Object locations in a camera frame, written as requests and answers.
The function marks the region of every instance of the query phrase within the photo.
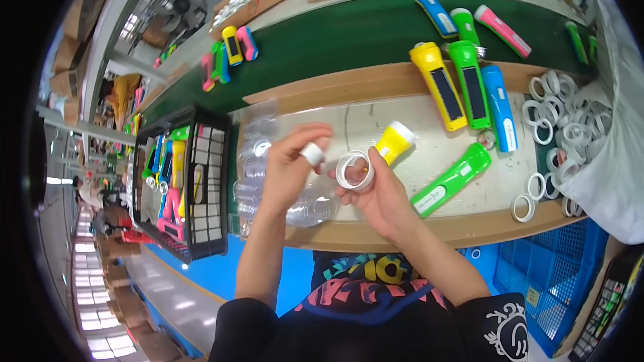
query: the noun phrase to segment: black hair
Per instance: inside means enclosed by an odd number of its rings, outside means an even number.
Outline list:
[[[114,87],[114,81],[109,81],[104,78],[101,83],[101,90],[99,91],[99,102],[105,101],[105,97],[112,93],[112,88]]]

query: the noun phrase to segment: black plastic crate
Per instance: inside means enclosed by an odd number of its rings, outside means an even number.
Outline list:
[[[204,136],[195,137],[195,130],[202,125]],[[227,170],[229,164],[230,136],[232,121],[228,115],[206,111],[190,105],[167,115],[151,125],[139,130],[135,146],[135,166],[139,161],[139,151],[145,148],[148,139],[153,139],[167,131],[190,126],[189,139],[186,141],[183,165],[183,182],[186,190],[185,221],[183,229],[185,243],[159,231],[155,224],[141,221],[141,211],[137,209],[139,190],[132,191],[133,215],[135,223],[163,248],[184,263],[214,254],[224,255],[228,251],[228,209],[227,209]],[[201,201],[195,203],[193,190],[195,168],[202,166]],[[133,188],[138,188],[137,173],[133,173]]]

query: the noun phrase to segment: t-shirt sleeve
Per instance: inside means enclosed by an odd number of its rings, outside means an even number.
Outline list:
[[[224,303],[217,312],[208,361],[257,361],[277,325],[275,311],[264,302],[243,298]]]
[[[519,293],[463,303],[455,317],[471,360],[527,361],[526,304]]]

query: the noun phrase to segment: white plastic bag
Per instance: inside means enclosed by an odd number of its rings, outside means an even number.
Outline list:
[[[597,157],[559,190],[620,242],[640,244],[644,242],[644,63],[614,0],[596,2],[598,68],[603,94],[612,100],[612,128]]]

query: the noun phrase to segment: person's right hand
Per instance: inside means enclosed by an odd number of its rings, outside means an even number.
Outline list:
[[[358,207],[369,226],[395,244],[408,229],[417,224],[419,218],[407,199],[403,183],[378,150],[371,147],[368,155],[374,168],[374,180],[371,184],[359,192],[338,186],[335,194],[340,197],[343,205]],[[366,175],[366,166],[366,160],[359,159],[355,165],[346,169],[345,177],[349,181],[362,181]],[[335,179],[335,170],[330,170],[328,176]]]

